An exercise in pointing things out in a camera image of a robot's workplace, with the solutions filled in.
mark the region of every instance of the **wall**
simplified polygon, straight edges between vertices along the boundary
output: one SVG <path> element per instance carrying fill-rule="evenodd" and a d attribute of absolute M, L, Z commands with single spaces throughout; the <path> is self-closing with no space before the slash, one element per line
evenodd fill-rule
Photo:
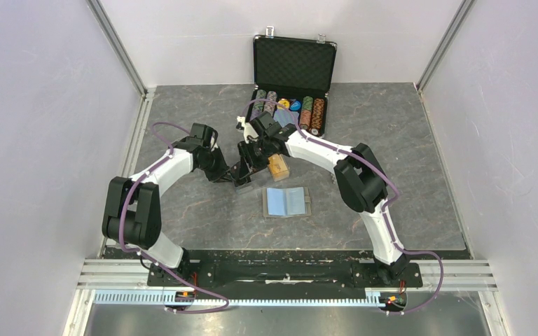
<path fill-rule="evenodd" d="M 538 1 L 478 1 L 425 101 L 515 335 L 538 335 Z"/>
<path fill-rule="evenodd" d="M 0 1 L 0 335 L 61 335 L 138 107 L 84 1 Z"/>
<path fill-rule="evenodd" d="M 334 82 L 416 82 L 460 0 L 101 0 L 146 86 L 252 83 L 252 37 L 339 48 Z"/>

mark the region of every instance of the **purple cable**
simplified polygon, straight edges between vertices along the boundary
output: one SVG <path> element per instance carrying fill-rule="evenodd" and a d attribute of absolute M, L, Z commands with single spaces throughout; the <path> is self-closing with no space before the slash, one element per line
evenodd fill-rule
<path fill-rule="evenodd" d="M 171 122 L 165 122 L 165 121 L 160 121 L 160 122 L 157 122 L 157 123 L 154 123 L 152 126 L 151 126 L 151 132 L 153 133 L 153 135 L 155 135 L 156 137 L 158 137 L 162 142 L 164 142 L 164 144 L 167 144 L 168 145 L 168 148 L 170 150 L 170 154 L 169 155 L 172 155 L 174 153 L 174 146 L 172 146 L 172 143 L 170 141 L 168 141 L 165 137 L 163 137 L 162 135 L 160 135 L 159 133 L 156 132 L 155 130 L 155 126 L 156 125 L 169 125 L 169 126 L 173 126 L 175 128 L 178 128 L 179 130 L 182 130 L 186 133 L 188 133 L 188 131 L 186 129 L 184 129 L 183 127 L 180 127 L 178 125 L 175 125 Z M 163 165 L 164 163 L 166 163 L 168 160 L 170 160 L 170 156 L 165 156 L 164 158 L 162 158 L 160 161 L 158 161 L 155 165 L 151 166 L 151 168 L 149 169 L 149 173 L 153 173 L 157 168 L 159 168 L 161 165 Z M 133 196 L 133 194 L 135 193 L 135 190 L 137 189 L 137 186 L 147 177 L 147 173 L 143 173 L 139 178 L 137 178 L 137 180 L 133 183 L 133 185 L 131 185 L 131 188 L 129 189 L 129 193 L 127 194 L 127 198 L 125 199 L 125 202 L 123 203 L 123 210 L 120 212 L 120 223 L 118 225 L 118 243 L 120 244 L 120 249 L 122 249 L 124 252 L 127 252 L 127 253 L 131 253 L 131 252 L 137 252 L 137 254 L 143 256 L 145 259 L 155 263 L 156 265 L 158 265 L 162 270 L 165 270 L 168 274 L 170 274 L 172 277 L 174 277 L 176 280 L 178 280 L 181 284 L 185 285 L 185 286 L 188 286 L 188 287 L 191 287 L 193 288 L 195 291 L 200 291 L 201 293 L 205 293 L 205 294 L 208 294 L 208 295 L 211 295 L 211 296 L 214 296 L 220 300 L 224 300 L 226 301 L 226 304 L 221 306 L 221 307 L 215 307 L 215 308 L 209 308 L 209 309 L 202 309 L 202 310 L 183 310 L 183 311 L 174 311 L 175 313 L 177 314 L 205 314 L 205 313 L 214 313 L 214 312 L 219 312 L 221 310 L 224 310 L 226 308 L 228 308 L 228 305 L 230 305 L 230 300 L 228 300 L 228 298 L 222 296 L 222 295 L 219 295 L 217 293 L 214 293 L 214 292 L 211 292 L 210 290 L 206 290 L 206 289 L 203 289 L 201 287 L 198 287 L 198 286 L 195 286 L 191 283 L 189 283 L 187 280 L 185 279 L 182 279 L 180 276 L 178 276 L 178 274 L 174 273 L 170 268 L 166 267 L 165 265 L 161 264 L 160 262 L 158 262 L 155 258 L 151 257 L 151 255 L 145 253 L 144 251 L 142 251 L 140 248 L 129 248 L 125 245 L 125 219 L 127 217 L 127 210 L 129 208 L 129 203 L 130 203 L 130 200 Z"/>
<path fill-rule="evenodd" d="M 273 101 L 270 101 L 268 99 L 253 99 L 251 101 L 248 102 L 248 104 L 244 107 L 244 110 L 242 112 L 242 115 L 245 116 L 245 113 L 247 112 L 247 109 L 248 109 L 248 106 L 250 104 L 253 104 L 255 102 L 272 102 Z M 290 113 L 290 116 L 292 118 L 294 118 L 294 115 L 293 113 L 289 110 L 289 108 L 279 104 L 279 103 L 276 103 L 278 106 L 281 106 L 284 110 L 287 110 L 289 113 Z M 370 170 L 372 170 L 372 172 L 374 172 L 374 174 L 378 175 L 378 177 L 382 178 L 382 180 L 389 186 L 391 187 L 391 189 L 393 190 L 393 193 L 394 193 L 394 196 L 391 197 L 390 199 L 388 199 L 383 205 L 382 205 L 382 212 L 385 213 L 387 212 L 388 208 L 389 208 L 389 205 L 391 203 L 393 203 L 394 201 L 398 200 L 399 196 L 400 196 L 400 192 L 399 192 L 399 189 L 397 188 L 397 186 L 387 178 L 387 176 L 385 175 L 385 173 L 381 172 L 378 168 L 374 167 L 373 164 L 371 164 L 370 162 L 368 162 L 367 160 L 365 160 L 364 158 L 362 158 L 361 156 L 359 155 L 356 155 L 352 152 L 349 152 L 347 150 L 343 150 L 343 149 L 338 149 L 337 147 L 335 146 L 332 146 L 328 143 L 324 143 L 320 140 L 318 140 L 317 138 L 315 137 L 311 137 L 310 134 L 307 136 L 306 134 L 304 134 L 303 130 L 300 128 L 300 125 L 298 125 L 297 122 L 294 122 L 294 126 L 296 126 L 296 129 L 298 130 L 298 133 L 300 133 L 300 135 L 306 140 L 306 141 L 310 141 L 310 142 L 313 142 L 315 144 L 318 144 L 318 145 L 321 145 L 325 148 L 328 148 L 332 151 L 335 151 L 335 152 L 338 152 L 338 153 L 342 153 L 342 154 L 346 154 L 346 155 L 349 155 L 351 156 L 352 158 L 360 161 L 362 164 L 364 164 L 366 167 L 370 168 Z M 421 255 L 424 255 L 424 254 L 427 254 L 429 256 L 433 256 L 437 261 L 438 261 L 438 264 L 440 265 L 440 280 L 438 282 L 438 286 L 436 287 L 436 290 L 434 290 L 434 293 L 432 294 L 432 296 L 426 300 L 426 302 L 422 303 L 422 304 L 419 304 L 418 306 L 414 307 L 414 308 L 411 308 L 411 309 L 408 309 L 406 311 L 389 311 L 388 314 L 393 314 L 393 315 L 404 315 L 404 314 L 408 314 L 408 313 L 411 313 L 411 312 L 416 312 L 417 310 L 420 310 L 422 309 L 423 307 L 427 306 L 430 302 L 432 302 L 434 299 L 436 299 L 436 296 L 438 296 L 438 294 L 440 293 L 440 289 L 442 288 L 442 281 L 443 281 L 443 278 L 444 278 L 444 266 L 442 264 L 442 259 L 440 259 L 440 256 L 437 255 L 436 253 L 432 252 L 432 251 L 407 251 L 406 249 L 404 248 L 401 248 L 397 242 L 396 242 L 396 239 L 395 239 L 395 235 L 393 234 L 393 227 L 391 225 L 391 223 L 389 222 L 389 216 L 383 216 L 385 218 L 385 224 L 387 226 L 387 231 L 389 232 L 389 236 L 391 237 L 391 241 L 393 243 L 393 246 L 395 246 L 395 248 L 402 252 L 402 253 L 405 253 L 405 254 L 408 254 L 410 256 L 421 256 Z"/>

